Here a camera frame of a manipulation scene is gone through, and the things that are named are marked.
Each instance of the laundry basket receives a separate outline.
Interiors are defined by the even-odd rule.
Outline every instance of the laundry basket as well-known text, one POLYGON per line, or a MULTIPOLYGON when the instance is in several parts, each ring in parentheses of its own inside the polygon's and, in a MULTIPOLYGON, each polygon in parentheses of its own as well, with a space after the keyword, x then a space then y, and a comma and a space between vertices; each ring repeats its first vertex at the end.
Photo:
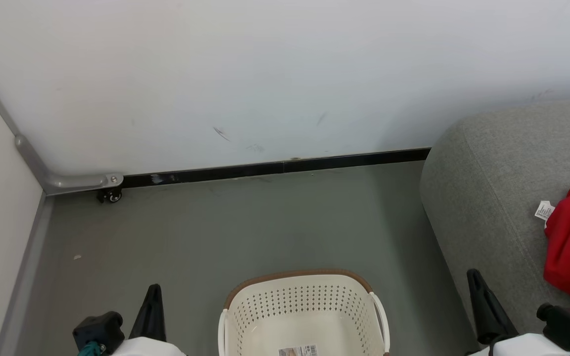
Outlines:
POLYGON ((275 273, 243 282, 219 318, 219 356, 388 356, 384 307, 347 270, 275 273))

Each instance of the gray sofa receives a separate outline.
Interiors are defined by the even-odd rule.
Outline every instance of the gray sofa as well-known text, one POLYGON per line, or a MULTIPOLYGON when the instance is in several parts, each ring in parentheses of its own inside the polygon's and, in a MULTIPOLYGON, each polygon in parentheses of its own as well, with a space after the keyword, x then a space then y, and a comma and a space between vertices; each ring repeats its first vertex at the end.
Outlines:
POLYGON ((541 200, 570 188, 570 100, 484 113, 454 124, 432 147, 421 199, 473 322, 466 271, 477 268, 521 333, 541 333, 536 309, 570 307, 543 279, 541 200))

